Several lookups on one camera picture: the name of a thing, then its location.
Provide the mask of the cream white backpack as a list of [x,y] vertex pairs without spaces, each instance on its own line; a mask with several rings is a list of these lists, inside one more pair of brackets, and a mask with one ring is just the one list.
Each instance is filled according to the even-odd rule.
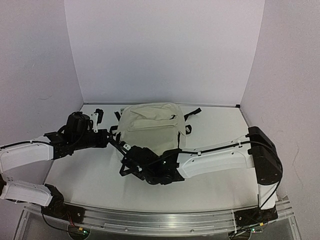
[[111,126],[110,132],[118,142],[148,148],[161,156],[165,151],[185,148],[192,132],[186,121],[201,111],[197,108],[183,114],[179,105],[170,102],[131,105],[115,112],[118,124]]

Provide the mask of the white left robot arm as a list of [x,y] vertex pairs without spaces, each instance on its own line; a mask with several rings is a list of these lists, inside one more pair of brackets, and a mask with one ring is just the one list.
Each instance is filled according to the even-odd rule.
[[0,198],[47,207],[55,217],[62,218],[68,211],[67,206],[53,186],[14,180],[5,174],[28,164],[57,160],[71,156],[77,150],[105,148],[108,144],[123,155],[131,148],[116,141],[106,129],[82,133],[75,142],[68,141],[61,133],[51,132],[34,140],[4,145],[0,148]]

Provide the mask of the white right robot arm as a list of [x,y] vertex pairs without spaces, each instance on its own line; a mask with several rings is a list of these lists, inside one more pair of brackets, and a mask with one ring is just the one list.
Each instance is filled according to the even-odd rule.
[[229,143],[194,150],[175,148],[157,155],[151,149],[124,145],[121,176],[134,175],[150,185],[168,185],[195,176],[232,169],[255,170],[258,209],[275,207],[283,165],[274,143],[257,126]]

